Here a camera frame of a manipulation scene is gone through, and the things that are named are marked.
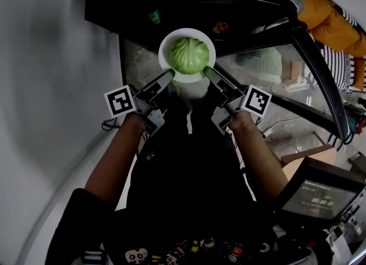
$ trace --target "hand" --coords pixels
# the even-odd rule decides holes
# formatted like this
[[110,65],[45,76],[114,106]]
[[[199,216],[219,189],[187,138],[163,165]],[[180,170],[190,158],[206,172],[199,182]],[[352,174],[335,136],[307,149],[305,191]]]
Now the hand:
[[247,111],[239,111],[233,114],[233,120],[229,124],[229,128],[233,131],[237,131],[239,129],[247,129],[251,127],[255,127],[252,116]]
[[128,113],[122,125],[129,126],[139,133],[142,133],[146,130],[144,118],[135,112]]

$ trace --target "cartoon character print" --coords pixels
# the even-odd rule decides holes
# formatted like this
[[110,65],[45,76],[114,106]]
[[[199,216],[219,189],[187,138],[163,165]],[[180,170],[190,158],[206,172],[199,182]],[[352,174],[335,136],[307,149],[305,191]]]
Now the cartoon character print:
[[213,238],[203,239],[200,242],[200,246],[205,250],[205,252],[208,252],[215,248],[215,241],[213,240]]
[[260,248],[260,252],[261,253],[267,253],[270,251],[270,245],[268,243],[263,243],[261,248]]
[[173,251],[166,252],[164,257],[153,256],[153,262],[158,262],[158,265],[179,265],[184,262],[185,259],[185,247],[188,241],[185,240],[181,244],[176,244]]
[[125,257],[129,264],[143,264],[148,255],[149,253],[147,249],[136,248],[134,250],[127,251]]
[[247,257],[242,244],[231,246],[228,242],[225,242],[221,244],[220,253],[232,263],[236,263],[243,257]]
[[191,245],[191,247],[190,247],[190,249],[189,249],[189,251],[190,252],[192,252],[192,253],[197,253],[198,252],[198,241],[197,240],[194,240],[193,242],[192,242],[192,245]]

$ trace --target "cable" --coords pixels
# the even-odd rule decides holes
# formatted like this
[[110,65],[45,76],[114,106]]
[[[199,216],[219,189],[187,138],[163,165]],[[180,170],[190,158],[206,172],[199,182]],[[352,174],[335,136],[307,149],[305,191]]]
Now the cable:
[[268,127],[266,130],[264,130],[263,132],[261,132],[261,133],[262,133],[262,137],[263,137],[263,138],[266,138],[266,137],[270,136],[270,134],[272,134],[272,132],[273,132],[273,128],[274,128],[276,125],[278,125],[278,124],[280,124],[280,123],[284,123],[284,122],[295,121],[295,120],[298,120],[298,119],[300,119],[300,118],[301,118],[301,117],[297,117],[297,118],[293,118],[293,119],[287,119],[287,120],[281,120],[281,121],[278,121],[278,122],[274,123],[271,127]]
[[301,118],[301,117],[297,117],[297,118],[293,118],[293,119],[287,119],[287,120],[281,120],[281,121],[278,121],[278,122],[274,123],[270,128],[275,127],[275,125],[278,125],[279,123],[295,121],[295,120],[298,120],[298,119],[300,119],[300,118]]
[[258,117],[257,120],[256,120],[256,126],[258,126],[259,124],[261,123],[261,117]]
[[[337,148],[337,151],[340,151],[340,149],[342,148],[343,145],[349,145],[351,144],[351,142],[353,141],[353,137],[355,136],[355,133],[354,132],[351,132],[349,133],[349,135],[344,139],[342,140],[341,144],[338,146]],[[331,134],[328,138],[328,144],[331,142],[332,140],[332,137],[333,137],[333,134]],[[338,137],[335,136],[334,137],[334,140],[333,140],[333,143],[332,143],[332,146],[335,147],[336,146],[336,142],[338,141]]]
[[102,122],[102,129],[104,131],[111,131],[112,129],[119,129],[121,127],[121,125],[116,125],[116,123],[117,123],[117,118],[105,120]]

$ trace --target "wire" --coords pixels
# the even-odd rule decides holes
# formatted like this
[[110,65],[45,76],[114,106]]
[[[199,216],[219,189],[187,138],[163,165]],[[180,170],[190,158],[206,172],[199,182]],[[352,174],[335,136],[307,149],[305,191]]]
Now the wire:
[[297,118],[293,118],[293,119],[287,119],[287,120],[281,120],[281,121],[278,121],[276,123],[274,123],[270,128],[273,128],[275,127],[276,125],[280,124],[280,123],[284,123],[284,122],[290,122],[290,121],[295,121],[295,120],[298,120],[300,119],[301,117],[297,117]]
[[[337,151],[340,151],[340,149],[342,148],[343,145],[349,145],[349,144],[351,144],[351,142],[353,141],[353,137],[354,136],[355,136],[355,133],[354,132],[349,133],[349,135],[344,140],[342,140],[341,144],[337,148]],[[329,138],[328,138],[328,144],[331,142],[332,137],[333,137],[333,134],[331,134],[329,136]],[[338,139],[339,138],[337,136],[335,136],[335,138],[333,140],[333,143],[332,143],[332,146],[333,147],[336,146],[336,142],[338,141]]]
[[258,117],[256,120],[256,126],[258,126],[261,123],[261,117]]
[[112,129],[119,129],[121,127],[121,125],[116,125],[117,123],[117,118],[114,119],[109,119],[109,120],[105,120],[102,122],[102,129],[104,131],[111,131]]

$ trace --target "monitor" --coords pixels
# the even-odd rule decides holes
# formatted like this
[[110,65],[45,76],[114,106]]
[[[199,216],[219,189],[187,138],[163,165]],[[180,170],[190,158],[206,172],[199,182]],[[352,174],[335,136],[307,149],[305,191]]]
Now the monitor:
[[341,168],[305,158],[274,202],[284,219],[332,225],[365,189],[357,175]]

